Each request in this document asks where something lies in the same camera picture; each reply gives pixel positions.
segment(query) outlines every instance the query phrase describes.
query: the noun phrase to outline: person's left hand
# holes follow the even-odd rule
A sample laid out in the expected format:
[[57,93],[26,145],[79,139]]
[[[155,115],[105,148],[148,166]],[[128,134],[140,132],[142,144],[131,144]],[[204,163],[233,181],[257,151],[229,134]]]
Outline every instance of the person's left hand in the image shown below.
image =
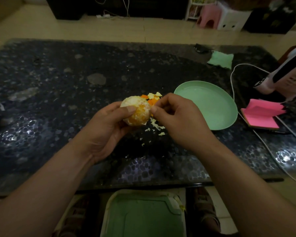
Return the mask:
[[130,117],[136,107],[121,107],[114,102],[99,110],[85,127],[69,143],[79,155],[92,157],[97,163],[114,150],[119,140],[134,127],[127,126],[123,119]]

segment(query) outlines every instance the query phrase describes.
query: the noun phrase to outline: hand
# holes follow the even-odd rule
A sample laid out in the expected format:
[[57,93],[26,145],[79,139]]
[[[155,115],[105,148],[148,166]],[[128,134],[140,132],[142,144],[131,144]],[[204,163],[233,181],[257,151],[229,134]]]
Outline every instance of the hand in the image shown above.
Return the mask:
[[79,155],[92,158],[93,163],[105,159],[112,153],[119,140],[134,127],[127,126],[123,119],[130,117],[136,107],[120,108],[114,102],[99,110],[88,124],[70,142]]
[[199,108],[189,99],[169,93],[158,100],[151,112],[185,149],[195,151],[197,147],[218,142]]

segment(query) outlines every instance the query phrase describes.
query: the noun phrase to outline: pink stool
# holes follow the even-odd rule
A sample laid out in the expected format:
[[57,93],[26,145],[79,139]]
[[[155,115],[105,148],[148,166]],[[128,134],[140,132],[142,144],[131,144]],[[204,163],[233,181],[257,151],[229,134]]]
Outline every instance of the pink stool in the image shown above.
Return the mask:
[[221,13],[221,9],[215,4],[203,6],[197,24],[199,24],[201,28],[205,28],[206,24],[212,20],[214,22],[213,29],[217,29]]

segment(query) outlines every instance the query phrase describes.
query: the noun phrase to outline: mint green napkin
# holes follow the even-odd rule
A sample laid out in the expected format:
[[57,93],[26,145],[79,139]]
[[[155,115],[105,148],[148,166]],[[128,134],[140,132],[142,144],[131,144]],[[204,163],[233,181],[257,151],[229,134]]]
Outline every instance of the mint green napkin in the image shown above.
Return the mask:
[[207,63],[214,66],[221,66],[222,68],[227,68],[231,70],[233,58],[233,54],[225,54],[220,51],[214,51],[211,55],[211,59]]

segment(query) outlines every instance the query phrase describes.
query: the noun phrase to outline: plastic stool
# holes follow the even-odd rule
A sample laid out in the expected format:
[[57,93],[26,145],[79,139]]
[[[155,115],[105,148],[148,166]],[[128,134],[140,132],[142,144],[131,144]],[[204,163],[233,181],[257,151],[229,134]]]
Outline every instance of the plastic stool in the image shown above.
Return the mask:
[[233,10],[223,0],[218,1],[218,6],[222,10],[222,16],[217,26],[219,31],[241,31],[252,12]]
[[209,21],[214,21],[213,29],[216,29],[219,23],[221,9],[215,4],[205,5],[201,10],[201,14],[197,20],[201,28],[205,28]]

